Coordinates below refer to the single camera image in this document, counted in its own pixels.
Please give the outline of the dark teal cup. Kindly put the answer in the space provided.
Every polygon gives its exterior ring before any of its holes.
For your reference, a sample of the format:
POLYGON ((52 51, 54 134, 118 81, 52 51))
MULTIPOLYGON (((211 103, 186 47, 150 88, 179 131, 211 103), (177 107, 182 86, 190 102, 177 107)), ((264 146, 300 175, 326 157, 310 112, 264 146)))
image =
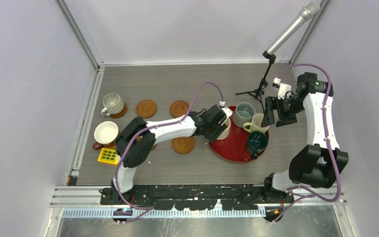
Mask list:
POLYGON ((245 143, 245 150, 252 159, 257 159, 259 155, 267 148, 268 137, 259 131, 251 132, 245 143))

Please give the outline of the small dark wooden coaster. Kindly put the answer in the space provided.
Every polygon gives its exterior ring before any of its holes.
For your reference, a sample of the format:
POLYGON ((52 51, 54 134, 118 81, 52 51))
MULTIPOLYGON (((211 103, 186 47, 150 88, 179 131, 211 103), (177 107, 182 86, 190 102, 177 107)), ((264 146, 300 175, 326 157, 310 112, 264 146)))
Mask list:
POLYGON ((114 119, 118 119, 118 118, 124 116, 127 113, 127 110, 128 110, 128 106, 127 106, 127 104, 124 104, 124 108, 120 113, 109 115, 109 117, 114 118, 114 119))

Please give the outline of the brown ringed wooden coaster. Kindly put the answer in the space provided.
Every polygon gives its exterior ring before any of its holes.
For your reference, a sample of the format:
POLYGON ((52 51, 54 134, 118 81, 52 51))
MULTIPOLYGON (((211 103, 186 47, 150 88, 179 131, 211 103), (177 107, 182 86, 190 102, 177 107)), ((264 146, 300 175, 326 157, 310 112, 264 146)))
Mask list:
POLYGON ((172 139, 172 149, 179 154, 187 154, 193 150, 195 139, 193 137, 178 137, 172 139))
POLYGON ((144 119, 148 119, 155 115, 157 105, 153 100, 142 100, 136 106, 136 114, 144 119))
MULTIPOLYGON (((142 136, 138 136, 136 138, 136 141, 139 142, 141 139, 142 139, 142 136)), ((156 145, 153 145, 152 148, 151 148, 151 150, 153 151, 155 148, 156 148, 156 145)))
POLYGON ((190 104, 187 101, 178 100, 170 105, 169 112, 173 118, 179 118, 187 113, 190 104))

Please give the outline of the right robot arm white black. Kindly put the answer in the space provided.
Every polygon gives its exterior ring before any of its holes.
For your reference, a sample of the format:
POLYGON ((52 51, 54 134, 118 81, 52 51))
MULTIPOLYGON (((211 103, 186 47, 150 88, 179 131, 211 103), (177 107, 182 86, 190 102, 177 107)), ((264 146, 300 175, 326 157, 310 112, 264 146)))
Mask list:
POLYGON ((294 124, 297 114, 305 112, 307 141, 305 147, 291 160, 288 170, 272 173, 264 180, 262 196, 267 202, 284 198, 288 191, 301 189, 328 189, 348 163, 348 153, 340 150, 336 140, 330 83, 317 79, 317 74, 306 72, 297 78, 297 88, 282 83, 279 78, 272 85, 278 88, 275 97, 265 99, 262 126, 276 127, 294 124))

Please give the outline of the red round tray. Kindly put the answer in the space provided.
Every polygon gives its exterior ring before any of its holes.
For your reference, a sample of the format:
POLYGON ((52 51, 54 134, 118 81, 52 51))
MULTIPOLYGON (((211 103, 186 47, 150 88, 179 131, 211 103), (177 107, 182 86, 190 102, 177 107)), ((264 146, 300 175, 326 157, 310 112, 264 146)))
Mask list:
MULTIPOLYGON (((237 105, 228 106, 233 112, 237 105)), ((229 135, 224 140, 216 140, 215 142, 209 142, 210 148, 218 156, 232 162, 245 163, 253 161, 254 159, 246 152, 245 143, 249 136, 249 132, 245 131, 243 128, 237 127, 233 121, 232 116, 231 128, 229 135)), ((269 132, 267 131, 265 135, 268 137, 269 142, 269 132)))

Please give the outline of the large cream mug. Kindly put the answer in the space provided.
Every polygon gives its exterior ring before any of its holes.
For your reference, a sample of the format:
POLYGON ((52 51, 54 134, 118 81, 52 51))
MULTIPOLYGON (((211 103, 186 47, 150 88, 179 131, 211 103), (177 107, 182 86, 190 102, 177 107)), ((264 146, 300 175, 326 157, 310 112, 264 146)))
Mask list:
POLYGON ((224 140, 228 137, 231 128, 231 120, 229 118, 226 120, 225 125, 227 126, 226 129, 220 134, 217 140, 224 140))

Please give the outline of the white cup red outside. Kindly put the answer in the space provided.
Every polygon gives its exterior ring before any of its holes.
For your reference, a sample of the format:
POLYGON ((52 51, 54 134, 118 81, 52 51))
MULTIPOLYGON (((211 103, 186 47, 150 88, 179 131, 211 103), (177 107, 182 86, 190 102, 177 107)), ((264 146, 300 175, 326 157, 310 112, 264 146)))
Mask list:
POLYGON ((104 147, 110 147, 114 144, 118 136, 119 128, 116 123, 112 121, 105 121, 100 123, 94 131, 94 139, 96 143, 93 144, 94 150, 99 150, 104 147))

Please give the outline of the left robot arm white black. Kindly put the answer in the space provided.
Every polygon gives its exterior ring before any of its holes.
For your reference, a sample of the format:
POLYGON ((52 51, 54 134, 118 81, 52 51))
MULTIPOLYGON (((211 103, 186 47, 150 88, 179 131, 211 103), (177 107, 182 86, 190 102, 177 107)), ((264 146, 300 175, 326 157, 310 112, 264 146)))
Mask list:
POLYGON ((207 110, 189 111, 169 120, 132 119, 115 142, 118 164, 113 178, 114 200, 119 204, 127 204, 131 200, 136 169, 146 161, 153 146, 175 138, 193 136, 203 136, 214 142, 227 129, 226 121, 232 114, 229 107, 213 105, 207 110))

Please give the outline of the grey striped ribbed cup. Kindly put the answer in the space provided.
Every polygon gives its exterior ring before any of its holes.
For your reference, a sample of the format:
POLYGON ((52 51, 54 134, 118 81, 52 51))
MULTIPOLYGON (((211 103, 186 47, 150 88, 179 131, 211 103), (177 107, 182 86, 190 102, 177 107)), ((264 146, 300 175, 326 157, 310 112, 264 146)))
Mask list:
POLYGON ((103 109, 101 115, 117 115, 125 111, 126 103, 117 93, 109 93, 103 98, 103 109))

